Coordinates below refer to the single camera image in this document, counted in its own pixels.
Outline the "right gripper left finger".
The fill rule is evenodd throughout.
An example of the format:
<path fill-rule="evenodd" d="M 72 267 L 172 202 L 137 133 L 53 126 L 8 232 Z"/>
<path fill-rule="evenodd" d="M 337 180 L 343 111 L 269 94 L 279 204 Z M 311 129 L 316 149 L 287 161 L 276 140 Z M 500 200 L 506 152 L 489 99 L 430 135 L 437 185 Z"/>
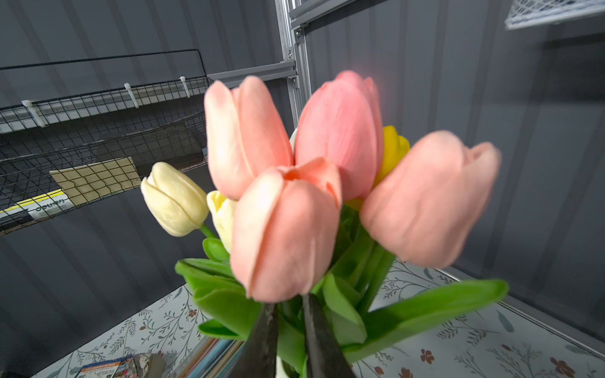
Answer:
<path fill-rule="evenodd" d="M 241 356 L 229 377 L 271 378 L 276 376 L 278 341 L 277 304 L 266 303 L 255 322 Z"/>

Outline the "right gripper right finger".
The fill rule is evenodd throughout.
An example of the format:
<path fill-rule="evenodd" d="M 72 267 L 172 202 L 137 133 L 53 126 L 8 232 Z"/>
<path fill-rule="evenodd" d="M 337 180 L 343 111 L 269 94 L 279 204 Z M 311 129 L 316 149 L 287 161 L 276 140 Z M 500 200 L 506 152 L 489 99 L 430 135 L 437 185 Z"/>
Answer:
<path fill-rule="evenodd" d="M 302 297 L 306 328 L 307 376 L 355 378 L 315 295 Z"/>

